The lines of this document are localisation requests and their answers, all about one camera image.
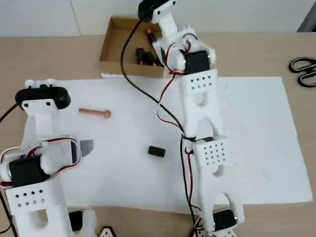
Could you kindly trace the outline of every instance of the white paper sheet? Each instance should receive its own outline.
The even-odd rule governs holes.
[[[165,79],[133,80],[156,98],[167,83]],[[122,78],[58,83],[67,88],[72,102],[60,111],[56,132],[94,139],[93,152],[79,167],[62,174],[68,205],[188,212],[179,156],[180,132],[156,118],[154,102]],[[243,203],[311,201],[311,187],[281,78],[220,78],[218,87]],[[163,103],[182,117],[177,82],[169,88]],[[108,109],[112,117],[79,114],[78,108]],[[148,155],[150,145],[165,148],[165,157]],[[197,203],[196,192],[193,203]],[[218,199],[219,204],[225,201]]]

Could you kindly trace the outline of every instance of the table surface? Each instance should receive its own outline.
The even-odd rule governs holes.
[[[300,87],[288,62],[298,56],[316,57],[316,34],[213,33],[199,39],[217,51],[221,76],[281,76],[292,109],[313,194],[316,192],[316,90]],[[0,38],[0,114],[13,103],[25,79],[100,79],[98,58],[103,36]],[[15,110],[1,124],[0,150],[20,144],[26,115]],[[316,203],[246,205],[240,237],[313,236]],[[98,230],[111,225],[118,237],[188,236],[188,215],[120,207],[96,207]],[[0,208],[0,230],[7,227]],[[11,231],[3,235],[13,236]]]

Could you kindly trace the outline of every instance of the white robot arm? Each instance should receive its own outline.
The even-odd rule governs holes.
[[[54,116],[70,97],[53,82],[38,87],[27,81],[27,89],[15,97],[32,130],[25,131],[21,147],[1,154],[2,188],[20,237],[95,237],[94,211],[69,213],[66,207],[59,172],[79,164],[82,154],[76,137],[54,133]],[[40,218],[43,211],[47,221]]]
[[[197,137],[202,119],[209,123],[209,136],[186,142],[197,164],[200,218],[206,232],[198,232],[198,235],[231,237],[235,236],[233,228],[244,222],[244,211],[233,167],[234,154],[230,154],[229,139],[224,135],[218,107],[216,54],[197,39],[191,27],[177,28],[171,16],[177,2],[144,0],[139,6],[139,17],[159,23],[162,38],[154,42],[153,47],[170,73],[180,75],[185,137]],[[220,194],[227,197],[230,208],[216,211],[214,204]]]

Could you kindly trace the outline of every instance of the screw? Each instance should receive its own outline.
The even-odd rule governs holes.
[[[108,119],[111,117],[112,113],[109,110],[98,111],[98,110],[89,110],[89,109],[79,109],[80,113],[91,114],[91,115],[102,115],[104,118]]]

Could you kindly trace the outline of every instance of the black scissors handle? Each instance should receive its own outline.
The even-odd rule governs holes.
[[[300,67],[300,68],[296,68],[294,67],[295,64],[297,62],[309,62],[310,64],[307,65],[307,66],[303,66],[303,67]],[[288,66],[289,70],[292,72],[292,73],[301,73],[301,72],[308,72],[308,71],[311,71],[313,70],[314,68],[316,68],[316,59],[314,58],[310,58],[310,57],[300,57],[300,58],[296,58],[294,59],[290,65]]]
[[[309,62],[310,64],[307,66],[303,66],[300,68],[296,68],[294,67],[294,65],[297,62]],[[316,60],[314,58],[311,57],[300,57],[300,58],[296,58],[294,59],[290,65],[289,65],[289,70],[292,73],[301,73],[301,72],[306,72],[306,74],[301,75],[298,78],[298,83],[303,86],[303,87],[307,87],[307,88],[312,88],[312,87],[316,87],[316,83],[305,83],[304,80],[307,78],[311,78],[313,76],[316,76],[316,71],[314,69],[316,69]]]

